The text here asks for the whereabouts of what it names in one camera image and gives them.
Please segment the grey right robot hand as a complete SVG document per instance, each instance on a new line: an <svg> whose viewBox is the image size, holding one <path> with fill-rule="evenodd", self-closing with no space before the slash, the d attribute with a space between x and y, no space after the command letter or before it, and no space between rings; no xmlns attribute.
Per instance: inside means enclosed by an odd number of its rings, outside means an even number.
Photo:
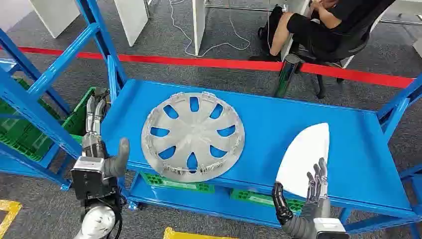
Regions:
<svg viewBox="0 0 422 239"><path fill-rule="evenodd" d="M283 195L283 185L276 181L272 189L272 200L276 217L284 232L295 239L317 239L321 230L316 229L314 219L330 216L330 202L327 198L327 163L320 158L314 165L314 174L307 173L309 179L305 216L296 216L290 210Z"/></svg>

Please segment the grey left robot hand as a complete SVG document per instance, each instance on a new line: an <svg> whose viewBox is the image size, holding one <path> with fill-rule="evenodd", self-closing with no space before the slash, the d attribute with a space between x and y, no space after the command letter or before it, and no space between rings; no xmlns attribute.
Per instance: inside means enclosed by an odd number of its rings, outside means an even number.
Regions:
<svg viewBox="0 0 422 239"><path fill-rule="evenodd" d="M82 156L102 158L105 177L123 177L129 157L130 144L126 137L120 139L118 154L110 156L101 137L101 122L106 113L106 99L90 95L86 104L86 134L82 139Z"/></svg>

